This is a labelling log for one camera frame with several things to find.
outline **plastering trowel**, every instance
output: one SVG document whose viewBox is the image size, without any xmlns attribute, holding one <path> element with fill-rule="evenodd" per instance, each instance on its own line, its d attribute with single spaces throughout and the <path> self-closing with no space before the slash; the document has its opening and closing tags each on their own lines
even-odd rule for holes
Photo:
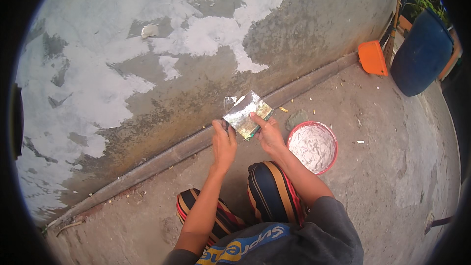
<svg viewBox="0 0 471 265">
<path fill-rule="evenodd" d="M 242 137 L 249 141 L 258 131 L 260 126 L 250 118 L 250 112 L 254 112 L 267 121 L 274 110 L 263 102 L 253 91 L 239 98 L 225 115 L 222 116 Z"/>
</svg>

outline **concrete curb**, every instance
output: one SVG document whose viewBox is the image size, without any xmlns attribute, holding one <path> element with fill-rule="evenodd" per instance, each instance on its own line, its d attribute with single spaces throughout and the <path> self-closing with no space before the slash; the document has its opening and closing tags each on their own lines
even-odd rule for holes
<svg viewBox="0 0 471 265">
<path fill-rule="evenodd" d="M 308 91 L 317 84 L 327 80 L 331 76 L 339 73 L 343 69 L 358 62 L 358 54 L 348 54 L 335 62 L 318 68 L 313 72 L 304 75 L 303 77 L 281 87 L 280 89 L 263 97 L 263 100 L 272 108 L 278 108 L 282 104 L 288 102 L 290 99 Z M 65 214 L 54 220 L 49 226 L 57 226 L 68 219 L 79 215 L 82 212 L 91 209 L 95 205 L 102 203 L 109 198 L 143 182 L 144 180 L 158 174 L 172 165 L 194 155 L 200 150 L 203 150 L 211 145 L 212 140 L 212 126 L 206 127 L 182 142 L 172 146 L 168 150 L 153 157 L 142 165 L 134 168 L 129 173 L 121 176 L 119 179 L 111 182 L 107 186 L 97 191 L 91 197 L 88 197 L 69 209 Z"/>
</svg>

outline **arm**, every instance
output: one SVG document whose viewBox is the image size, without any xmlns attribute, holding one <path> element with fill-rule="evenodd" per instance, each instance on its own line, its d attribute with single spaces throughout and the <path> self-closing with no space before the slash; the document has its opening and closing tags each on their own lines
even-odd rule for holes
<svg viewBox="0 0 471 265">
<path fill-rule="evenodd" d="M 320 197 L 334 197 L 327 185 L 317 175 L 304 167 L 286 147 L 278 122 L 274 118 L 265 121 L 255 113 L 250 113 L 250 117 L 261 127 L 260 132 L 255 134 L 255 138 L 260 141 L 263 150 L 279 164 L 304 203 L 311 207 L 315 200 Z"/>
<path fill-rule="evenodd" d="M 186 217 L 174 250 L 185 249 L 201 256 L 208 242 L 216 218 L 222 180 L 234 161 L 237 150 L 236 132 L 229 127 L 228 133 L 221 125 L 225 121 L 214 120 L 215 134 L 212 138 L 214 164 L 195 204 Z"/>
</svg>

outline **person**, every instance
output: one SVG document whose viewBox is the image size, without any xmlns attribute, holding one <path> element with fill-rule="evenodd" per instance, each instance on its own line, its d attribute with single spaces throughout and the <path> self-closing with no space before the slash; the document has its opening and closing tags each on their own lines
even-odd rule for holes
<svg viewBox="0 0 471 265">
<path fill-rule="evenodd" d="M 286 147 L 273 117 L 250 117 L 261 127 L 254 137 L 273 159 L 249 167 L 247 190 L 260 223 L 248 227 L 219 199 L 237 142 L 232 127 L 226 132 L 226 122 L 214 120 L 214 164 L 201 191 L 177 196 L 183 227 L 163 263 L 362 264 L 361 241 L 343 205 Z"/>
</svg>

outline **striped pants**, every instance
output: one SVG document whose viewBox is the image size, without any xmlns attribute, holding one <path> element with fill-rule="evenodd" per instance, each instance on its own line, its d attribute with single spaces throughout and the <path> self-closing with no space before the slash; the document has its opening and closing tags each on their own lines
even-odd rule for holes
<svg viewBox="0 0 471 265">
<path fill-rule="evenodd" d="M 273 161 L 255 163 L 249 167 L 247 178 L 250 205 L 260 222 L 280 222 L 302 225 L 305 208 L 291 181 Z M 182 223 L 190 212 L 200 191 L 192 188 L 177 196 L 177 215 Z M 219 199 L 216 219 L 209 234 L 207 248 L 231 233 L 247 228 L 246 223 L 232 213 Z"/>
</svg>

